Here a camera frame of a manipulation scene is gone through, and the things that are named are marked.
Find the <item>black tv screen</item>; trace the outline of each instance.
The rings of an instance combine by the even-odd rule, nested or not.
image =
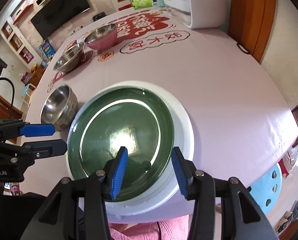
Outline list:
[[[31,19],[43,39],[78,14],[90,8],[87,0],[51,0]]]

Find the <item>black cable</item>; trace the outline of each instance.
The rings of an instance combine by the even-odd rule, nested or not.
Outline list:
[[[157,221],[158,229],[159,229],[159,240],[162,240],[162,235],[161,235],[161,228],[159,225],[159,222]]]
[[[2,77],[2,78],[0,78],[0,80],[5,80],[5,81],[9,82],[10,85],[12,86],[12,100],[11,100],[11,108],[10,108],[10,113],[9,113],[9,119],[10,119],[11,118],[11,113],[12,113],[12,108],[13,108],[14,94],[15,94],[14,85],[11,82],[11,80],[8,79],[8,78]]]

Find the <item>white bowl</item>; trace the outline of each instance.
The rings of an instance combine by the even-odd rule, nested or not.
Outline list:
[[[144,88],[159,96],[168,107],[174,123],[174,146],[178,146],[186,160],[193,159],[194,138],[193,128],[189,116],[181,103],[165,89],[143,81],[123,81],[101,90],[98,94],[105,93],[115,87],[136,87]],[[66,155],[68,172],[72,177]],[[145,192],[139,196],[121,202],[106,202],[106,210],[113,215],[131,216],[143,214],[151,211],[168,199],[170,199],[179,189],[175,172],[171,161],[168,162],[165,170],[159,179]]]

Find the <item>pink bowl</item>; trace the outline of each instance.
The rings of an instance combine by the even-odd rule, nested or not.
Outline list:
[[[118,37],[116,24],[108,24],[95,29],[84,40],[84,43],[91,49],[105,51],[111,48]]]

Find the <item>stainless steel bowl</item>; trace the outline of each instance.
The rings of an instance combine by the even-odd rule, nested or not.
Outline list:
[[[41,123],[51,123],[57,131],[70,127],[78,112],[78,99],[71,87],[58,87],[45,101],[40,115]]]
[[[95,41],[100,40],[101,38],[107,36],[109,33],[113,32],[116,28],[115,23],[107,24],[96,28],[92,33],[90,33],[84,40],[85,44],[90,44]]]
[[[53,67],[53,70],[70,72],[75,69],[81,63],[84,57],[83,46],[83,42],[73,45],[58,59]]]

